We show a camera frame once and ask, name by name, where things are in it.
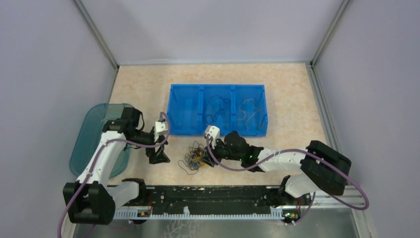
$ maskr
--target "bin divider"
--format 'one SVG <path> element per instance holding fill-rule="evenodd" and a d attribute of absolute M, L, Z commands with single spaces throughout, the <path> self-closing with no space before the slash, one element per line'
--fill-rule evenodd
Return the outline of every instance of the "bin divider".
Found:
<path fill-rule="evenodd" d="M 204 115 L 204 86 L 201 85 L 199 87 L 199 94 L 198 94 L 198 115 L 197 115 L 197 130 L 198 133 L 200 131 L 204 131 L 205 128 L 205 121 L 203 120 Z"/>

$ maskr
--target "metal frame edge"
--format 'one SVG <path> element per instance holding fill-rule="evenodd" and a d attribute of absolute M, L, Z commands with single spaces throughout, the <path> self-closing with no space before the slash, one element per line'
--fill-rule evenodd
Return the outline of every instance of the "metal frame edge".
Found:
<path fill-rule="evenodd" d="M 347 11 L 347 9 L 349 8 L 352 2 L 353 0 L 343 0 L 341 2 L 341 5 L 334 16 L 334 20 L 332 21 L 330 27 L 328 28 L 327 33 L 322 39 L 321 44 L 319 45 L 314 55 L 314 58 L 312 59 L 313 66 L 315 66 L 319 62 L 319 59 L 321 58 L 322 54 L 324 53 L 325 49 L 328 46 L 328 43 L 331 41 L 331 38 L 333 37 L 335 31 L 337 30 L 338 24 L 340 23 L 344 13 Z"/>
<path fill-rule="evenodd" d="M 337 139 L 337 133 L 335 131 L 334 123 L 331 118 L 330 110 L 328 108 L 325 95 L 322 89 L 322 84 L 316 69 L 322 54 L 325 52 L 328 47 L 329 42 L 334 36 L 334 33 L 339 27 L 339 23 L 343 18 L 344 13 L 349 9 L 349 6 L 353 0 L 343 0 L 336 15 L 334 16 L 333 21 L 331 22 L 328 31 L 326 32 L 324 38 L 322 39 L 321 44 L 319 45 L 314 58 L 311 62 L 306 63 L 306 68 L 308 71 L 309 80 L 311 82 L 312 90 L 314 93 L 316 106 L 318 108 L 319 116 L 322 123 L 322 128 L 324 130 L 325 139 L 329 146 L 333 149 L 341 152 L 341 147 Z M 370 216 L 369 210 L 358 211 L 352 209 L 353 220 L 357 229 L 357 233 L 360 238 L 377 238 L 377 231 L 373 224 L 372 218 Z"/>
<path fill-rule="evenodd" d="M 86 10 L 85 6 L 83 5 L 81 0 L 72 0 L 74 5 L 76 6 L 77 10 L 79 11 L 80 15 L 82 16 L 83 20 L 86 23 L 86 26 L 89 28 L 89 31 L 92 33 L 93 37 L 95 38 L 96 42 L 98 43 L 98 46 L 104 53 L 105 57 L 109 60 L 112 67 L 114 69 L 118 69 L 119 65 L 115 61 L 114 56 L 111 53 L 111 50 L 108 48 L 108 46 L 105 43 L 105 40 L 103 39 L 102 35 L 100 34 L 98 28 L 94 24 L 92 18 L 90 17 L 88 11 Z"/>

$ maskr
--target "aluminum frame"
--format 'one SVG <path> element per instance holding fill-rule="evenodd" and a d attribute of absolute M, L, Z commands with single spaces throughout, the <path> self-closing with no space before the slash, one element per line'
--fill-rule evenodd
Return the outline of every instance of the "aluminum frame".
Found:
<path fill-rule="evenodd" d="M 104 53 L 104 55 L 107 57 L 111 65 L 114 67 L 114 75 L 113 75 L 113 85 L 109 92 L 109 98 L 112 93 L 115 80 L 118 74 L 119 65 L 117 64 L 114 56 L 112 55 L 110 49 L 106 45 L 105 40 L 101 36 L 99 30 L 97 29 L 96 25 L 94 24 L 92 18 L 90 17 L 88 11 L 86 10 L 85 6 L 83 5 L 81 0 L 72 0 L 77 7 L 78 11 L 80 12 L 82 18 L 84 19 L 87 27 L 91 31 L 92 35 L 94 36 L 97 44 L 99 45 L 100 49 Z M 329 113 L 329 108 L 325 100 L 324 92 L 322 90 L 322 84 L 320 81 L 320 78 L 318 76 L 318 73 L 316 71 L 316 65 L 319 62 L 320 58 L 322 57 L 323 52 L 328 46 L 328 43 L 332 39 L 335 31 L 338 28 L 338 25 L 344 15 L 344 13 L 348 10 L 349 6 L 353 0 L 343 0 L 327 33 L 325 34 L 320 46 L 318 47 L 314 58 L 310 62 L 306 62 L 306 67 L 308 71 L 309 80 L 311 82 L 312 90 L 314 93 L 316 106 L 319 111 L 319 115 L 321 118 L 322 127 L 324 130 L 325 137 L 327 139 L 327 143 L 329 146 L 334 148 L 337 151 L 341 151 L 339 141 L 337 139 L 337 135 L 335 132 L 335 127 L 333 124 L 333 120 L 331 119 L 331 115 Z M 328 196 L 318 197 L 316 201 L 318 201 L 318 206 L 315 206 L 314 208 L 342 208 L 339 204 L 336 203 L 330 203 L 329 201 L 331 198 L 328 198 Z M 355 197 L 355 203 L 360 204 L 360 197 Z M 356 228 L 359 234 L 359 237 L 361 238 L 376 238 L 377 233 L 373 226 L 370 213 L 367 211 L 357 211 L 352 210 L 353 218 L 356 224 Z M 66 223 L 63 227 L 64 233 L 66 233 L 67 237 L 72 237 L 74 233 L 75 224 Z"/>

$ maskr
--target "blue plastic bin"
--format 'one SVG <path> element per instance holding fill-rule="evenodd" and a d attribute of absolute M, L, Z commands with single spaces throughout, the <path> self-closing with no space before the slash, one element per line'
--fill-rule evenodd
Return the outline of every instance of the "blue plastic bin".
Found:
<path fill-rule="evenodd" d="M 173 135 L 203 135 L 209 124 L 220 135 L 267 133 L 264 85 L 172 84 L 167 114 Z"/>
<path fill-rule="evenodd" d="M 70 170 L 75 176 L 81 175 L 89 164 L 102 135 L 102 128 L 107 120 L 121 117 L 125 107 L 133 107 L 130 104 L 99 104 L 88 111 L 74 145 L 73 154 L 70 158 Z M 130 148 L 121 151 L 115 165 L 112 168 L 110 178 L 122 173 L 128 165 Z"/>

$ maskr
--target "tangled rubber bands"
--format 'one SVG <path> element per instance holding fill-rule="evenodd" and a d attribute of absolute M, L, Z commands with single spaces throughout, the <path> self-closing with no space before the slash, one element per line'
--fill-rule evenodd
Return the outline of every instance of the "tangled rubber bands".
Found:
<path fill-rule="evenodd" d="M 178 166 L 182 168 L 188 175 L 195 175 L 198 173 L 199 168 L 205 165 L 203 158 L 206 155 L 204 150 L 204 145 L 194 141 L 193 146 L 189 147 L 189 153 L 185 154 L 184 160 L 178 161 Z M 185 168 L 183 168 L 179 162 L 182 162 L 185 167 L 189 168 L 191 171 L 195 171 L 190 174 Z"/>

